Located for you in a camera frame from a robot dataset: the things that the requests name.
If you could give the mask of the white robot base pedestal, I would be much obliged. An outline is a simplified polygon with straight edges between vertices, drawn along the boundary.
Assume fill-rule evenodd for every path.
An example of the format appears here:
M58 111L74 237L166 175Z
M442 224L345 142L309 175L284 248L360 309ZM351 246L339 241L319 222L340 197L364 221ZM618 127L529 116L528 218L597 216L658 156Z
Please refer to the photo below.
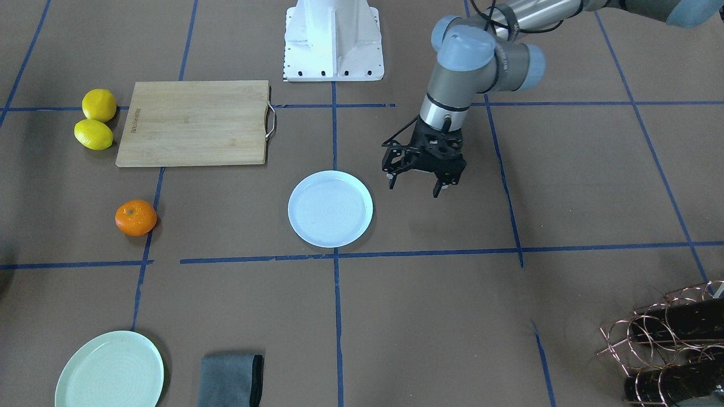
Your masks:
M367 1L298 1L285 13L283 80L380 81L380 13Z

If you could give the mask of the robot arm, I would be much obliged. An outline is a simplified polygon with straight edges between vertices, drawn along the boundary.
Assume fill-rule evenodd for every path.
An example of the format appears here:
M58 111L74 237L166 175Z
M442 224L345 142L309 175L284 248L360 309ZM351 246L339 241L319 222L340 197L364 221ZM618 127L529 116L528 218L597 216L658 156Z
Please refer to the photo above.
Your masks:
M501 1L474 15L450 15L431 34L436 51L419 113L409 121L409 142L396 136L383 142L382 170L393 189L400 174L433 174L433 196L457 185L466 168L463 124L474 97L535 87L546 70L545 54L518 41L525 34L548 33L583 11L617 8L680 28L693 28L722 10L721 1Z

